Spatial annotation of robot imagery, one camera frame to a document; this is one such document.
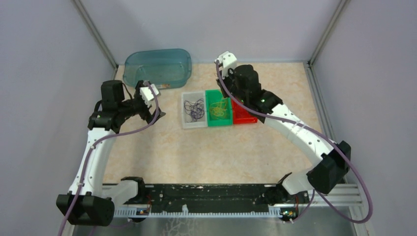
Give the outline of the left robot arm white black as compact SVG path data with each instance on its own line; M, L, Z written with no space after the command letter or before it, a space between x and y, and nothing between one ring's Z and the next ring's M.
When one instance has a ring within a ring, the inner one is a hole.
M165 115L159 107L160 91L156 85L139 81L129 99L124 97L125 91L125 84L119 80L101 85L101 100L89 117L82 163L68 192L59 194L56 200L64 225L108 226L118 207L130 200L140 204L148 196L141 177L124 177L110 189L103 189L105 169L116 139L144 131Z

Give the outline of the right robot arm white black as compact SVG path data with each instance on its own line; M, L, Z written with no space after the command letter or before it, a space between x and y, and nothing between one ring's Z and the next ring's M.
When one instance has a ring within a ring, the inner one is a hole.
M246 64L228 69L226 75L216 66L217 83L225 97L237 102L263 124L277 130L308 158L311 167L288 173L280 181L277 197L289 203L302 191L329 194L351 169L351 146L337 143L297 117L283 100L262 88L258 73Z

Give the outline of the green plastic bin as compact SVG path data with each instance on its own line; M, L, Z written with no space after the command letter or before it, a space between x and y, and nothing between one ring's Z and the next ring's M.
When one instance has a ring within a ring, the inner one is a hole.
M206 90L208 127L229 126L232 121L230 98L225 98L220 90Z

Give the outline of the white plastic bin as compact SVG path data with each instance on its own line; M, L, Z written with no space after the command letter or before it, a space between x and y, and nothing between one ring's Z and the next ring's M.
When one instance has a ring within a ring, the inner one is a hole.
M181 123L183 129L208 127L206 95L204 91L181 94Z

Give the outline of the red plastic bin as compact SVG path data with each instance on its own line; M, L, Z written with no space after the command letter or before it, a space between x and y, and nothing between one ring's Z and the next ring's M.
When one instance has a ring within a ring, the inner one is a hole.
M235 101L231 100L232 104L232 121L233 125L238 124L252 124L257 123L258 119L252 115L250 115L247 110L243 109L239 106Z

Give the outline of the teal transparent plastic tub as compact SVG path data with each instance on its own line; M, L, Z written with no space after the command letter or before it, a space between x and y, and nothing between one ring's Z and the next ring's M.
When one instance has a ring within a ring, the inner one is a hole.
M131 87L143 80L158 89L177 89L183 87L192 74L192 58L184 49L135 52L127 57L124 66L122 78Z

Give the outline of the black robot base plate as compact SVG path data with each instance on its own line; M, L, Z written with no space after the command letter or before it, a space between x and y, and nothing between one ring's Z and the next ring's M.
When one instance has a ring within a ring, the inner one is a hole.
M290 195L277 184L146 184L128 205L145 205L152 213L264 213L276 204L306 204L306 191Z

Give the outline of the left aluminium frame post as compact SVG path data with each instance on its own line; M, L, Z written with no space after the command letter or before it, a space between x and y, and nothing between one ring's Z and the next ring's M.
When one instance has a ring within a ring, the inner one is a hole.
M87 29L93 36L96 44L98 45L99 49L103 53L104 57L107 59L111 67L117 71L118 64L114 59L114 56L112 55L110 49L108 48L107 44L105 43L103 37L101 36L97 26L95 25L92 17L87 11L87 8L85 7L84 3L81 0L71 0L73 5L75 6L76 10L78 11L80 17L84 21L84 24L86 25Z

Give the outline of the aluminium frame post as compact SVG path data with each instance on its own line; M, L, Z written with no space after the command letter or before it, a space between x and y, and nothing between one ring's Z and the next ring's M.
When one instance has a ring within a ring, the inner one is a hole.
M75 6L76 10L78 11L80 17L84 21L84 24L86 25L87 29L93 36L96 44L98 45L99 49L103 53L104 57L107 59L111 67L117 71L118 64L114 59L114 56L112 55L110 49L108 48L107 44L105 43L103 37L101 36L97 26L95 25L92 17L87 11L87 8L85 7L84 3L81 0L71 0L73 5Z
M309 67L312 68L317 61L318 57L320 56L321 52L323 51L326 43L331 37L332 32L335 30L341 16L343 15L345 9L349 5L350 0L340 0L338 5L332 14L330 21L328 22L323 34L320 37L320 40L314 49L310 60L308 61Z

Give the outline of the right aluminium frame post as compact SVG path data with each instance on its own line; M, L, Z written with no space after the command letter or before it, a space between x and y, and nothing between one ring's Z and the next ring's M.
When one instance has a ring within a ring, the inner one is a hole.
M326 43L331 37L332 32L335 30L341 16L343 15L345 9L349 5L350 0L340 0L338 5L332 14L330 21L328 22L323 34L320 37L320 40L314 49L310 60L308 61L309 67L312 68L317 61L318 57L320 56L321 52L323 51Z

